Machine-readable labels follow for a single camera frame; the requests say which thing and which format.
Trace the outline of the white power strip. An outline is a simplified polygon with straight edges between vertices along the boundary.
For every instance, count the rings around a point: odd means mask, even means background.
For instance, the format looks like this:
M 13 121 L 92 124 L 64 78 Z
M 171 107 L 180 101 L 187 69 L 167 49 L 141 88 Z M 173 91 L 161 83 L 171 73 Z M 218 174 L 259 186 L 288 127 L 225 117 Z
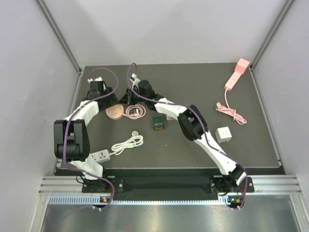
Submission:
M 90 156 L 97 162 L 97 163 L 102 163 L 109 161 L 111 159 L 111 155 L 107 149 L 90 153 Z

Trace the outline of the green wooden hexagon socket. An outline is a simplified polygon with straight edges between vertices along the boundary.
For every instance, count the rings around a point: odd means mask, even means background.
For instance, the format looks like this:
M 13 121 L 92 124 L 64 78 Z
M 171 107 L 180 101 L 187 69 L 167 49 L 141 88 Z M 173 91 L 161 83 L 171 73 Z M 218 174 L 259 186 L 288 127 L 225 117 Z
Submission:
M 153 129 L 156 131 L 162 131 L 165 129 L 165 121 L 162 116 L 154 116 L 152 118 Z

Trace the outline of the pink power strip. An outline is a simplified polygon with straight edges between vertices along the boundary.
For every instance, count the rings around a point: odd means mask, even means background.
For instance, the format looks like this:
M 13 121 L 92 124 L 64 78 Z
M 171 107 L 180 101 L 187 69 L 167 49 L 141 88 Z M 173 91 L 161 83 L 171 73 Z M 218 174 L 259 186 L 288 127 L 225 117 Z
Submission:
M 236 84 L 236 82 L 239 80 L 239 78 L 242 76 L 241 73 L 239 72 L 234 72 L 230 78 L 228 79 L 228 81 L 225 84 L 225 89 L 227 89 L 228 91 L 230 91 L 234 85 Z

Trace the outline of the white cube adapter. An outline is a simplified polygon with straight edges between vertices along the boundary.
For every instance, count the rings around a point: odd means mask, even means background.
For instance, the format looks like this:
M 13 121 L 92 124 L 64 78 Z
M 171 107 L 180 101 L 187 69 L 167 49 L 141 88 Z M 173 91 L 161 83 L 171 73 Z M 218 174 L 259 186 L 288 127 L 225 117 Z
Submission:
M 215 136 L 218 143 L 229 142 L 232 138 L 231 131 L 229 127 L 221 127 L 215 131 Z

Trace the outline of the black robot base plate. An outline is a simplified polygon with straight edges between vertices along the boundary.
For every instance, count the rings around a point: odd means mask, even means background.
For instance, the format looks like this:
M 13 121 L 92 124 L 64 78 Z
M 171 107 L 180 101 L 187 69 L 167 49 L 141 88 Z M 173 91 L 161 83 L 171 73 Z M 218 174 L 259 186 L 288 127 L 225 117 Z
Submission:
M 106 169 L 114 185 L 115 201 L 215 200 L 217 195 L 254 192 L 249 178 L 233 187 L 217 168 L 193 169 Z

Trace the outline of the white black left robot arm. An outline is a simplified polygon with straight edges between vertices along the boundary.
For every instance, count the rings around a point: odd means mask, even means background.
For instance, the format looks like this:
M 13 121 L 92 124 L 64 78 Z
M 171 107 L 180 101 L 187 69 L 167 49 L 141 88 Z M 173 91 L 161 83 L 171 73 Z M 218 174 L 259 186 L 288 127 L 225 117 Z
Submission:
M 56 158 L 74 166 L 74 171 L 84 175 L 84 185 L 91 190 L 113 190 L 104 168 L 90 155 L 87 125 L 101 111 L 116 104 L 113 89 L 102 78 L 89 79 L 90 90 L 73 113 L 54 122 L 54 153 Z

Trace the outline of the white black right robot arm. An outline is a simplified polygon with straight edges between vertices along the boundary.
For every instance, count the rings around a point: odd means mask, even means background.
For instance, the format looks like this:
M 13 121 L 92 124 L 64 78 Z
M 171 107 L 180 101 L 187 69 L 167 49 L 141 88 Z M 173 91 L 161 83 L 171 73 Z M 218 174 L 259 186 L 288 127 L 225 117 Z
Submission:
M 246 193 L 248 176 L 245 168 L 227 155 L 217 144 L 208 129 L 207 123 L 196 106 L 176 104 L 156 94 L 149 81 L 130 77 L 127 91 L 128 102 L 144 102 L 147 108 L 159 114 L 176 119 L 183 135 L 199 145 L 215 162 L 223 175 L 227 192 L 237 191 L 243 186 L 242 194 Z

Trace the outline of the white tiger cube plug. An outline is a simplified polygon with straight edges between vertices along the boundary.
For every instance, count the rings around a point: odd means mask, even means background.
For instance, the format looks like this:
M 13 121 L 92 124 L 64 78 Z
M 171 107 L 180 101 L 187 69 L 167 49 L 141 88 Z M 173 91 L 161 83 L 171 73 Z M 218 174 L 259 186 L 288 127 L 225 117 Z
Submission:
M 166 120 L 171 121 L 171 120 L 176 120 L 176 118 L 166 115 Z

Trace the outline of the pink cube adapter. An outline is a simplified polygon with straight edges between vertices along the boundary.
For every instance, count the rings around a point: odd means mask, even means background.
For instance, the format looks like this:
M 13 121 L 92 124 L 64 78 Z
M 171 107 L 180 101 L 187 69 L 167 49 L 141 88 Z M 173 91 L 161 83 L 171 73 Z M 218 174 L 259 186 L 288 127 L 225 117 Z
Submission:
M 234 71 L 240 74 L 244 74 L 249 65 L 250 65 L 250 62 L 248 60 L 241 58 L 237 62 Z

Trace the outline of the pink round socket base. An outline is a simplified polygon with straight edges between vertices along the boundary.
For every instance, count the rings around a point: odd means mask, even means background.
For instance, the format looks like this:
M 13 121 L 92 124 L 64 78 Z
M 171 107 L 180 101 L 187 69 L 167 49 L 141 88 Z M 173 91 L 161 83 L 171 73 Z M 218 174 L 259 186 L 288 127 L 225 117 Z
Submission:
M 116 104 L 105 110 L 108 118 L 112 120 L 119 120 L 124 116 L 124 107 L 121 104 Z

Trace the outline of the aluminium frame rail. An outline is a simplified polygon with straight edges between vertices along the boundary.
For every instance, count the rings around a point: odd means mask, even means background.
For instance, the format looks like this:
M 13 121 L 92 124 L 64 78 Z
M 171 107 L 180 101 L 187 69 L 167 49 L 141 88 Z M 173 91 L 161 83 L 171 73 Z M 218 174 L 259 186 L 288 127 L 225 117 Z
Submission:
M 82 184 L 74 176 L 45 176 L 40 195 L 82 195 Z M 299 195 L 302 193 L 295 175 L 252 175 L 247 195 Z

